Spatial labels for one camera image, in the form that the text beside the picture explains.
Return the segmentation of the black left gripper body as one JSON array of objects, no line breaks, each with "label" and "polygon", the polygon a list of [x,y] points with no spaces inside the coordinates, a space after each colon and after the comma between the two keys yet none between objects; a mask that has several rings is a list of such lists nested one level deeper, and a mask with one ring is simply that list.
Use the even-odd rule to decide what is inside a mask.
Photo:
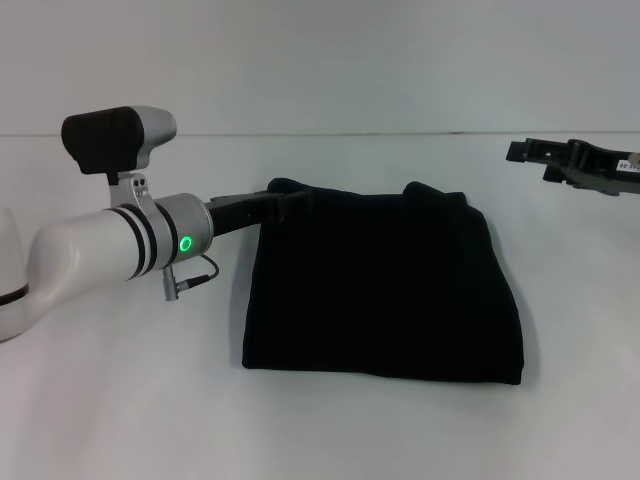
[{"label": "black left gripper body", "polygon": [[211,198],[205,206],[213,222],[213,235],[278,220],[279,199],[279,194],[266,191]]}]

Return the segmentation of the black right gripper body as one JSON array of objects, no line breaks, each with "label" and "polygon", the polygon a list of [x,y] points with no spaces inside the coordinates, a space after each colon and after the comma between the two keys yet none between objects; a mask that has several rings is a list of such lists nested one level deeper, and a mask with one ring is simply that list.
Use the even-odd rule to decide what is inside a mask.
[{"label": "black right gripper body", "polygon": [[567,142],[570,147],[566,160],[561,164],[546,164],[545,181],[610,196],[639,194],[639,168],[619,169],[620,163],[631,163],[630,152],[608,150],[581,140]]}]

